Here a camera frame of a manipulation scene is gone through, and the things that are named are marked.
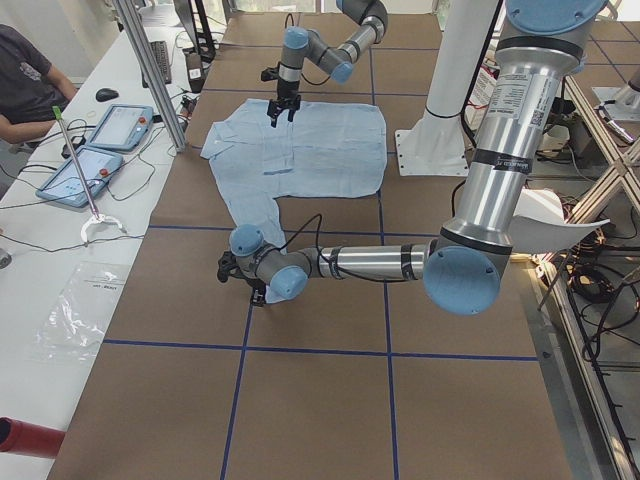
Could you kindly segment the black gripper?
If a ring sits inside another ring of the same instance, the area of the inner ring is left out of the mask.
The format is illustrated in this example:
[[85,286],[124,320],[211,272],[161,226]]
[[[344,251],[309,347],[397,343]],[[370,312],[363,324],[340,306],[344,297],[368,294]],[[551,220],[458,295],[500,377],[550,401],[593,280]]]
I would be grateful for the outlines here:
[[293,122],[295,113],[300,109],[301,95],[295,92],[292,96],[279,97],[277,100],[270,100],[267,115],[271,118],[271,127],[277,127],[277,120],[281,113],[288,112],[288,121]]
[[253,282],[250,303],[252,306],[265,306],[267,287],[263,282]]

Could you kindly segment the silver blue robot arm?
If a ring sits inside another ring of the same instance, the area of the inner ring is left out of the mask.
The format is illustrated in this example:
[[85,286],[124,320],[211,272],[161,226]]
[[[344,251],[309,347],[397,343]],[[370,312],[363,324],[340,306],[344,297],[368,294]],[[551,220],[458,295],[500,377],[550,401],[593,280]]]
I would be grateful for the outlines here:
[[292,121],[301,107],[299,89],[305,60],[314,63],[330,79],[343,84],[352,75],[363,52],[382,41],[388,26],[388,13],[382,2],[343,0],[336,6],[358,25],[347,40],[331,47],[317,31],[290,26],[285,29],[280,61],[275,67],[262,71],[262,81],[277,82],[277,97],[267,108],[273,127],[281,113],[287,112],[288,120]]
[[569,224],[559,201],[524,189],[556,93],[578,69],[600,1],[510,1],[496,47],[496,85],[474,140],[466,179],[451,196],[451,218],[426,245],[289,251],[254,225],[237,227],[219,262],[220,280],[240,278],[263,305],[268,293],[298,296],[314,277],[371,282],[419,280],[440,308],[485,311],[514,253],[572,247],[594,225]]

